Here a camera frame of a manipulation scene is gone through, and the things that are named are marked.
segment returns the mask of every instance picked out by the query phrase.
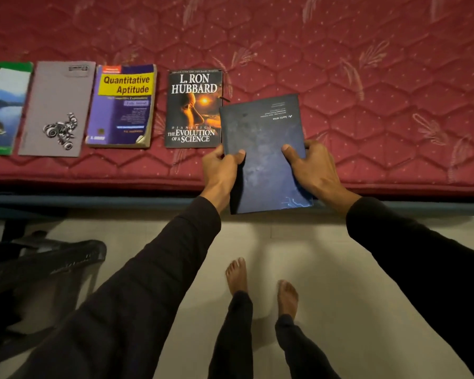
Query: mattress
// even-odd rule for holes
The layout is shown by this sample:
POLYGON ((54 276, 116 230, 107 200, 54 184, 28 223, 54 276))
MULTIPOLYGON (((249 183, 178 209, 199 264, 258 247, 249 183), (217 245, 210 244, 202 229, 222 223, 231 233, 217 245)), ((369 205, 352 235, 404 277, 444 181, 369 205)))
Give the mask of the mattress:
POLYGON ((17 140, 2 184, 201 190, 210 150, 163 144, 167 70, 215 67, 231 103, 298 93, 355 191, 474 196, 474 0, 0 0, 0 61, 39 60, 157 64, 152 145, 70 159, 17 140))

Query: bare foot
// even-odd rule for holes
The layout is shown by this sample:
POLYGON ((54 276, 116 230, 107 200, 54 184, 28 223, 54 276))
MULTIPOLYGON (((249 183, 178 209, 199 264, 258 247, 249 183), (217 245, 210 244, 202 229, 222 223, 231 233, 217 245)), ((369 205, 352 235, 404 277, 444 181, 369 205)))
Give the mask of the bare foot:
POLYGON ((248 292, 248 272, 246 271, 246 261, 244 258, 232 261, 228 265, 225 275, 232 295, 237 291, 248 292))
POLYGON ((292 319, 295 319, 295 315, 297 315, 298 304, 299 295, 297 290, 295 290, 290 282, 286 280, 280 280, 278 289, 279 316, 288 314, 292 317, 292 319))

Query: tiled floor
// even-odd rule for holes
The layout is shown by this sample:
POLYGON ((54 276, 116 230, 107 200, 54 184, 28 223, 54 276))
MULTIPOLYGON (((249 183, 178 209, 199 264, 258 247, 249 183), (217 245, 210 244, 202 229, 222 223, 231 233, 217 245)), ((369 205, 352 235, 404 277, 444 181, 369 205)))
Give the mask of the tiled floor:
MULTIPOLYGON (((173 212, 76 211, 50 225, 50 237, 89 238, 107 244, 96 286, 155 237, 173 212)), ((474 248, 474 217, 423 219, 431 228, 474 248)), ((30 230, 45 228, 32 225, 30 230)), ((255 378, 289 378, 275 340, 275 290, 290 280, 300 294, 298 324, 329 357, 344 379, 467 379, 471 374, 453 350, 406 300, 372 256, 349 238, 337 218, 299 212, 223 216, 179 308, 155 379, 207 377, 214 341, 230 294, 228 263, 245 257, 254 302, 255 378)), ((0 366, 0 379, 24 356, 0 366)))

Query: black sleeve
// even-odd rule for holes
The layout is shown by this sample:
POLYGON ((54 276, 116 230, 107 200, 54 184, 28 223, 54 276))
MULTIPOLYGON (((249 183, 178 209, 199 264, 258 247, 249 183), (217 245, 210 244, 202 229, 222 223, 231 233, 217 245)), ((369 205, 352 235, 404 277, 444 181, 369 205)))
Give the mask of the black sleeve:
POLYGON ((354 203, 346 225, 474 375, 474 250, 370 197, 354 203))
POLYGON ((198 197, 32 352, 20 377, 151 379, 179 304, 221 229, 198 197))

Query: book cover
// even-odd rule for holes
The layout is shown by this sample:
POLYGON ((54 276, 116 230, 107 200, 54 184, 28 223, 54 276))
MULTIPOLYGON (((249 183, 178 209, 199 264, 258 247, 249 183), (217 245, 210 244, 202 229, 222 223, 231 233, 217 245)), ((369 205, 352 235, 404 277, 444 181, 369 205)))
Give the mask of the book cover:
POLYGON ((165 147, 216 147, 221 143, 222 82, 219 69, 169 73, 165 147))
POLYGON ((98 66, 86 143, 146 148, 151 144, 156 65, 98 66))
POLYGON ((237 103, 220 109, 225 154, 246 151, 230 194, 230 213, 312 206, 281 152, 288 143, 305 158, 296 94, 237 103))
POLYGON ((93 62, 37 63, 20 156, 79 156, 94 78, 93 62))
POLYGON ((13 152, 32 70, 32 63, 0 62, 0 155, 13 152))

